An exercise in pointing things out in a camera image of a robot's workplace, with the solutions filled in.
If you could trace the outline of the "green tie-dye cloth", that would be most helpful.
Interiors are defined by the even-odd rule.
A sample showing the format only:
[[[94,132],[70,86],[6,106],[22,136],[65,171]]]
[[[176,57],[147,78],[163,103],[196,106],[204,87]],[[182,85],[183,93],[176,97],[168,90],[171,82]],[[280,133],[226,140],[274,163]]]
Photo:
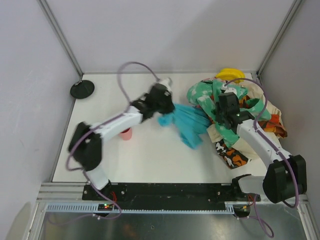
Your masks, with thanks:
[[[186,97],[189,103],[200,106],[203,111],[208,115],[211,120],[214,129],[223,138],[227,147],[231,147],[238,140],[239,136],[231,129],[227,129],[225,126],[216,122],[216,101],[218,95],[222,93],[221,87],[223,82],[218,79],[205,79],[193,85],[189,88]],[[260,97],[249,96],[249,88],[246,86],[240,86],[238,84],[229,84],[228,88],[234,88],[236,90],[236,96],[239,100],[240,110],[248,111],[254,117],[262,113],[259,120],[268,121],[271,119],[271,114],[267,109],[263,109],[265,103]]]

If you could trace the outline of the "blue cloth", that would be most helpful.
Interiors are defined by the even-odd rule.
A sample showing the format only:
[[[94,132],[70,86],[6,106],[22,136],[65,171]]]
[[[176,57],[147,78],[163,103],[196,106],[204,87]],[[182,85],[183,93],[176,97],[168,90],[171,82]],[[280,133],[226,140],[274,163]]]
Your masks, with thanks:
[[[173,112],[157,118],[162,127],[175,125],[181,141],[191,149],[199,147],[203,140],[200,135],[207,133],[211,121],[206,113],[198,107],[174,104]]]

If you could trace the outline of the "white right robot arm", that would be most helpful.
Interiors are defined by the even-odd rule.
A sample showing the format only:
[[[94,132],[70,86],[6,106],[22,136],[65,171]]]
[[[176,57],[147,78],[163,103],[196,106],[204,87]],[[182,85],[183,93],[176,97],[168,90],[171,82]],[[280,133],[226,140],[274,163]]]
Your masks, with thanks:
[[[267,168],[265,176],[245,174],[234,178],[243,193],[264,195],[272,203],[279,203],[290,198],[298,201],[307,192],[305,159],[276,145],[251,113],[240,110],[235,93],[221,93],[216,111],[217,122],[245,140]]]

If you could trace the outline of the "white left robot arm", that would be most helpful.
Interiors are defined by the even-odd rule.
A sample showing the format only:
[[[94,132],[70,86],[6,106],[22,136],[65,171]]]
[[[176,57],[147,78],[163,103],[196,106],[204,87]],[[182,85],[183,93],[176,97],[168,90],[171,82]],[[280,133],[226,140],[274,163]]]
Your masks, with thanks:
[[[101,190],[110,184],[101,162],[103,144],[121,132],[152,118],[155,113],[172,113],[172,80],[165,78],[153,84],[148,93],[131,102],[128,108],[103,123],[77,125],[70,144],[69,156],[78,162],[93,186]]]

